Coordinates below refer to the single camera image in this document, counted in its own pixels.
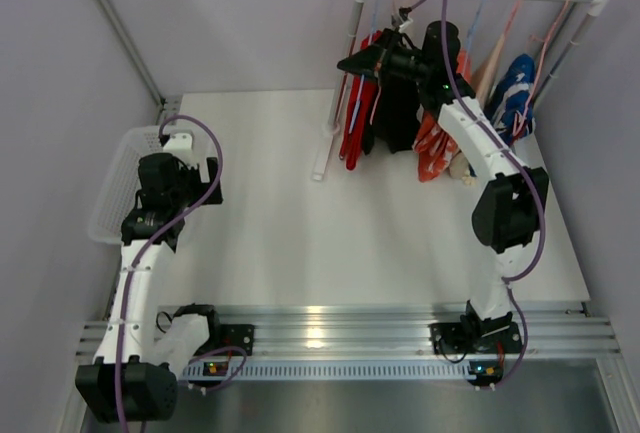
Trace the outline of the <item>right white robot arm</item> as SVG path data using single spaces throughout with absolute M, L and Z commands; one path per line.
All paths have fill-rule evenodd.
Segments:
M 527 246 L 544 242 L 549 187 L 546 171 L 519 159 L 484 115 L 473 88 L 457 70 L 460 51 L 457 27 L 435 21 L 420 47 L 399 30 L 386 28 L 337 63 L 340 71 L 379 88 L 395 83 L 411 87 L 483 186 L 471 226 L 478 242 L 493 252 L 495 265 L 479 277 L 459 319 L 431 329 L 435 353 L 452 362 L 473 354 L 524 352 L 528 332 L 512 285 L 527 274 L 514 267 Z

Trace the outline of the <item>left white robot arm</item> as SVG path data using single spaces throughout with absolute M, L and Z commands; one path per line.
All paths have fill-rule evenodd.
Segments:
M 128 431 L 132 422 L 165 421 L 175 409 L 178 379 L 189 360 L 216 345 L 221 324 L 212 305 L 180 307 L 167 333 L 156 339 L 160 293 L 177 251 L 186 215 L 222 203 L 221 165 L 200 170 L 171 153 L 144 156 L 139 189 L 121 224 L 122 270 L 104 337 L 75 386 L 102 423 Z

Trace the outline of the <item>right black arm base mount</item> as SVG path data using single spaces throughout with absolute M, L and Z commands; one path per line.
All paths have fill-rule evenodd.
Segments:
M 519 354 L 523 347 L 523 336 L 515 322 L 471 329 L 461 321 L 439 322 L 430 326 L 430 333 L 434 351 L 448 357 L 457 358 L 464 354 L 497 355 L 498 346 L 506 354 Z

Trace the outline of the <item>red trousers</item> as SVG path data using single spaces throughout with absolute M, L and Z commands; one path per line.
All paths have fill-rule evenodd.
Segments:
M 372 109 L 378 97 L 376 82 L 355 76 L 347 103 L 345 131 L 339 150 L 339 158 L 348 171 L 353 171 L 362 154 L 369 155 L 375 143 L 370 124 Z

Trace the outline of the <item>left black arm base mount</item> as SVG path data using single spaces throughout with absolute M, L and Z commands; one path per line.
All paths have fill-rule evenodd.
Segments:
M 253 354 L 255 326 L 253 324 L 221 324 L 213 335 L 197 350 L 197 355 L 223 347 L 234 346 Z

